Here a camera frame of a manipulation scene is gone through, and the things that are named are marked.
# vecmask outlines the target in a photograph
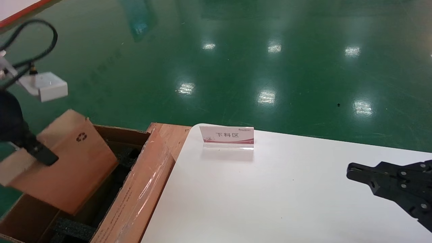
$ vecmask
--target recycling symbol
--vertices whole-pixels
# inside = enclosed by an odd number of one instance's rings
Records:
[[[81,142],[81,141],[85,140],[86,138],[87,138],[87,134],[85,132],[82,132],[78,135],[78,137],[76,137],[76,141]]]

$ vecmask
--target green epoxy floor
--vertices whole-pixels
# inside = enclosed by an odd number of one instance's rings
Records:
[[[69,96],[11,91],[35,132],[72,108],[141,130],[254,126],[432,152],[431,10],[430,0],[63,0],[36,14],[59,34],[37,67]],[[29,28],[7,58],[50,38]],[[0,214],[18,196],[0,189]]]

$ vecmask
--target red edge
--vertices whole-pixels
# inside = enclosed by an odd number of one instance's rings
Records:
[[[10,24],[12,24],[13,22],[17,21],[19,18],[23,17],[24,15],[30,13],[31,11],[42,7],[43,5],[51,2],[52,0],[40,0],[30,6],[28,6],[27,8],[5,18],[4,20],[0,21],[0,28],[6,27]]]

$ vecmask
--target cardboard box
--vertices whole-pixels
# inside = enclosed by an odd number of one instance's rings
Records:
[[[0,184],[74,215],[117,166],[117,158],[90,120],[73,110],[37,138],[59,160],[46,166],[20,149],[0,163]]]
[[[169,149],[157,132],[95,125],[109,147],[118,152],[125,147],[141,151],[123,187],[100,223],[91,242],[140,242],[174,165]],[[95,194],[69,218],[87,223],[100,207],[100,198],[109,188],[111,176]],[[17,243],[45,243],[53,236],[57,217],[67,214],[34,197],[23,194],[0,221],[0,239]]]

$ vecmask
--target white table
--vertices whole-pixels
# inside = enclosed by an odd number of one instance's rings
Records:
[[[432,233],[346,178],[349,163],[405,165],[432,154],[255,131],[254,151],[184,143],[142,243],[406,243]]]

